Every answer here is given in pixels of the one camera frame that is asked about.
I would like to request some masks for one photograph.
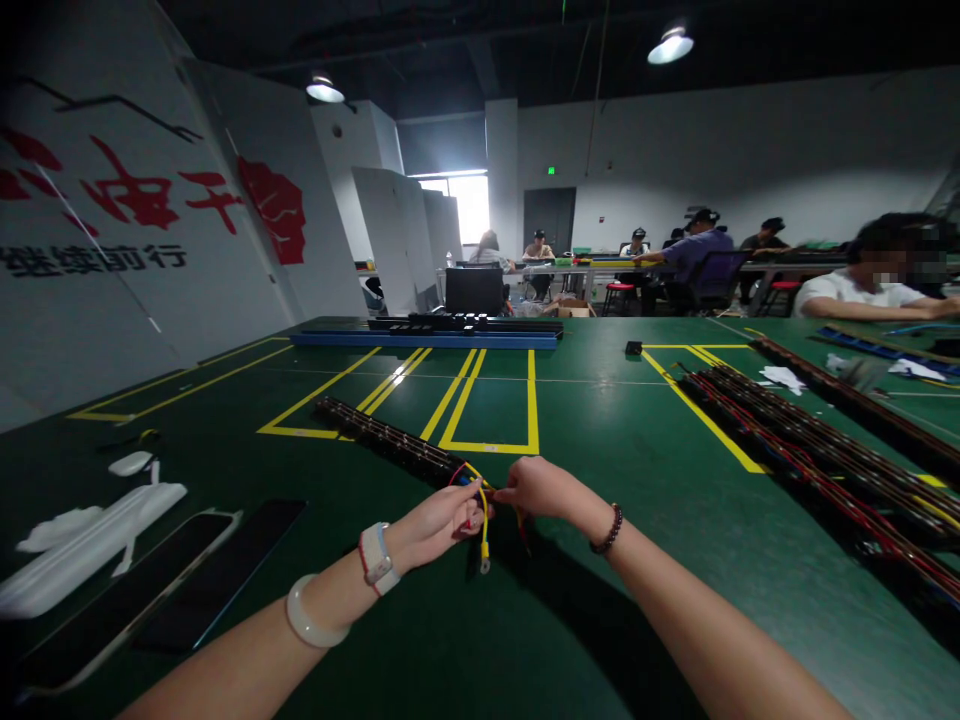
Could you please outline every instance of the red stool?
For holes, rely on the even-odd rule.
[[[757,315],[769,315],[773,304],[777,301],[777,298],[780,297],[780,293],[783,292],[787,294],[787,307],[784,317],[790,317],[791,313],[793,313],[793,301],[796,299],[797,293],[800,292],[802,286],[803,283],[792,281],[770,283],[770,290],[767,291],[767,296],[763,299],[763,302],[760,303],[760,310],[757,312]]]
[[[627,300],[629,295],[627,293],[632,293],[635,291],[635,286],[628,283],[610,283],[607,285],[607,296],[603,299],[603,310],[600,311],[602,317],[606,317],[607,313],[610,311],[610,308],[613,307],[613,302],[617,299],[617,296],[621,293],[621,305],[620,305],[620,315],[625,315],[627,312]]]

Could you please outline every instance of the window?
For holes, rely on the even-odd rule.
[[[451,173],[446,177],[417,178],[424,190],[439,190],[457,199],[460,218],[460,243],[475,245],[490,229],[490,201],[485,171],[473,174]]]

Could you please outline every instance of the door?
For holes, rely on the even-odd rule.
[[[527,190],[523,194],[523,247],[533,242],[537,230],[543,230],[554,255],[569,252],[576,204],[576,188]]]

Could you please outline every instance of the ceiling lamp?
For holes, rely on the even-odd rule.
[[[651,65],[666,65],[693,50],[693,40],[687,37],[686,32],[687,29],[682,25],[667,30],[660,44],[647,55],[647,62]]]
[[[320,102],[343,102],[343,93],[333,86],[333,81],[324,74],[314,73],[307,85],[307,95]]]

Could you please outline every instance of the beaded bracelet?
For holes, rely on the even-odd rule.
[[[613,543],[616,541],[617,535],[620,534],[620,526],[623,525],[623,510],[620,509],[620,506],[617,503],[613,503],[613,509],[616,511],[617,517],[613,521],[613,528],[611,528],[607,539],[602,545],[594,545],[593,543],[590,543],[590,549],[593,550],[597,555],[605,555],[607,550],[613,547]]]

